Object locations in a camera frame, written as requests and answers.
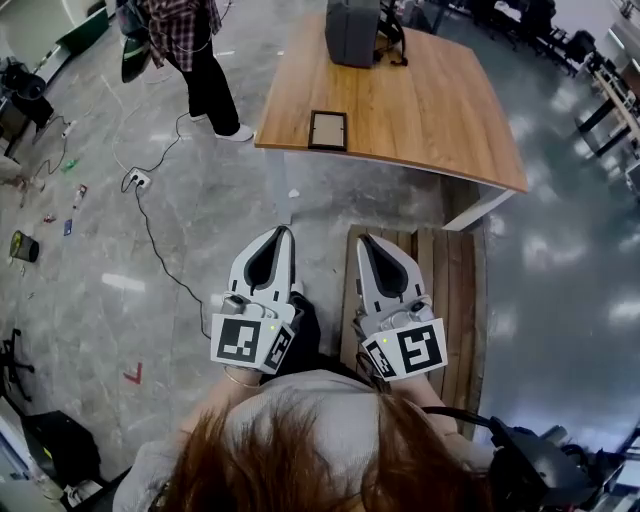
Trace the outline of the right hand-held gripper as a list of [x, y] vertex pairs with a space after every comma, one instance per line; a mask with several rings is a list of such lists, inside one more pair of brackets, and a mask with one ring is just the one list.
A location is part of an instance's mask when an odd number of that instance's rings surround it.
[[[359, 321], [361, 344], [378, 376], [392, 382], [445, 367], [444, 322], [434, 316], [431, 298], [423, 295], [416, 261], [369, 233], [358, 237], [356, 253], [364, 309], [374, 314]], [[398, 305], [382, 311], [384, 304]]]

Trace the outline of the dark green helmet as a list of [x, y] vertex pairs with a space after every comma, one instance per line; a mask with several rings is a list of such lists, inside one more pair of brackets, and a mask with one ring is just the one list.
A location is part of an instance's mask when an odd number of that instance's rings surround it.
[[150, 59], [149, 40], [127, 36], [121, 60], [122, 82], [130, 83], [138, 78], [145, 71]]

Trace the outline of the person's black trousers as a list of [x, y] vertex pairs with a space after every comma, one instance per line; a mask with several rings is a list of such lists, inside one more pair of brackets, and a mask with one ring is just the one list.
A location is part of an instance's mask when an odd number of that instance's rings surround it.
[[275, 375], [263, 374], [260, 384], [264, 385], [277, 377], [285, 375], [326, 370], [368, 386], [368, 382], [365, 379], [341, 363], [338, 358], [320, 352], [321, 331], [313, 304], [297, 291], [291, 292], [290, 304], [294, 306], [296, 311], [292, 323], [295, 334], [294, 340], [278, 372]]

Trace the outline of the grey backpack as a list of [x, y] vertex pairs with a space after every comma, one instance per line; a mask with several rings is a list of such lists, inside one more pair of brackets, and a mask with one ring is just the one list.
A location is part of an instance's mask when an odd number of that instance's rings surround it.
[[347, 67], [371, 68], [380, 14], [379, 0], [328, 0], [325, 40], [330, 60]]

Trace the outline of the person's left forearm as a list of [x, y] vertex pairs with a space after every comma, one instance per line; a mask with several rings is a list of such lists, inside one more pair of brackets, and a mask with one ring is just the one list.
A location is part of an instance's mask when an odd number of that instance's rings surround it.
[[218, 417], [257, 393], [261, 372], [233, 366], [224, 366], [223, 371], [223, 377], [213, 384], [206, 397], [182, 421], [179, 427], [181, 434], [191, 434], [203, 417]]

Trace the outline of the black picture frame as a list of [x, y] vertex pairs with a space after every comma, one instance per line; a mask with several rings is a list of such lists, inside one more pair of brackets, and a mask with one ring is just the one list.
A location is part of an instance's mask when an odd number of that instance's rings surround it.
[[344, 112], [312, 110], [308, 135], [310, 150], [346, 152], [347, 114]]

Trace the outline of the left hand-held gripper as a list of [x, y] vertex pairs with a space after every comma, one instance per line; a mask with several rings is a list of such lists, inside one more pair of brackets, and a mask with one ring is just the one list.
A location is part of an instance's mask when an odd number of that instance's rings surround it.
[[[295, 243], [278, 226], [250, 242], [234, 259], [221, 312], [212, 315], [211, 360], [264, 374], [276, 374], [295, 337], [296, 314], [289, 302], [295, 277]], [[251, 302], [246, 297], [273, 301]]]

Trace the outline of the slatted wooden bench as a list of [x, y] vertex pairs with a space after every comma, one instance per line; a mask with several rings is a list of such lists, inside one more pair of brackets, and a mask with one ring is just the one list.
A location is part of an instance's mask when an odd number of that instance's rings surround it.
[[476, 413], [481, 397], [486, 348], [484, 265], [476, 263], [475, 238], [471, 233], [421, 228], [413, 233], [353, 225], [346, 244], [346, 266], [339, 359], [360, 372], [356, 361], [359, 343], [353, 321], [361, 300], [357, 294], [356, 242], [364, 234], [395, 243], [417, 262], [433, 299], [435, 313], [444, 321], [449, 364], [429, 373], [429, 381], [442, 401]]

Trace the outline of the desk with black legs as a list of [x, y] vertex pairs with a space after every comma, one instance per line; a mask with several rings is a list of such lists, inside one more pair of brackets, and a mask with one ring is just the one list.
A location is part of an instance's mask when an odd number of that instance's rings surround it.
[[612, 112], [619, 117], [619, 124], [613, 134], [592, 150], [596, 157], [604, 156], [624, 140], [630, 141], [633, 149], [640, 149], [640, 107], [636, 107], [638, 98], [631, 89], [623, 93], [623, 80], [609, 63], [597, 51], [587, 61], [587, 71], [604, 94], [604, 101], [586, 119], [575, 119], [578, 133], [585, 137]]

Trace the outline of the black shoulder bag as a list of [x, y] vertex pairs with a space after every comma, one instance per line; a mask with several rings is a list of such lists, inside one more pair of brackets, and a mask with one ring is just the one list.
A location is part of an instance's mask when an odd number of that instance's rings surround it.
[[561, 448], [530, 430], [509, 427], [496, 417], [451, 407], [425, 407], [442, 415], [488, 429], [496, 451], [489, 468], [495, 512], [539, 512], [571, 509], [598, 490], [588, 471]]

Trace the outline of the person's grey top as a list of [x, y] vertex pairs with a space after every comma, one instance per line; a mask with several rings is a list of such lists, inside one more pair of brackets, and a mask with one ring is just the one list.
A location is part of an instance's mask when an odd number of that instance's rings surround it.
[[492, 459], [453, 418], [315, 370], [144, 444], [113, 512], [493, 512]]

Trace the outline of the person's right forearm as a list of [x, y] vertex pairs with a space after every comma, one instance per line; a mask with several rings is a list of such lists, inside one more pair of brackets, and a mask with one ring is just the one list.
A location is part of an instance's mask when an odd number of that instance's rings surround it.
[[451, 420], [451, 417], [446, 415], [425, 412], [425, 409], [429, 407], [445, 407], [425, 374], [419, 374], [413, 377], [393, 381], [391, 383], [391, 389], [394, 393], [411, 402], [429, 419]]

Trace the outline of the black box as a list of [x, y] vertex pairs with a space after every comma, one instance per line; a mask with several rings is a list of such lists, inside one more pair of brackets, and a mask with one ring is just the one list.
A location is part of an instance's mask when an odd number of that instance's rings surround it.
[[62, 411], [21, 418], [28, 451], [59, 487], [100, 479], [101, 459], [92, 434]]

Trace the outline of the black office chair base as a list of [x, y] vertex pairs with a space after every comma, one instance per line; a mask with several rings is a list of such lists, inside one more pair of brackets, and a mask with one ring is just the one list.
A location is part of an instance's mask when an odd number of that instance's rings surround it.
[[19, 362], [16, 358], [16, 339], [21, 336], [22, 331], [13, 328], [11, 337], [0, 342], [0, 397], [9, 399], [8, 387], [10, 384], [15, 384], [23, 399], [31, 402], [32, 397], [26, 394], [18, 376], [18, 370], [23, 369], [34, 373], [35, 368], [33, 365]]

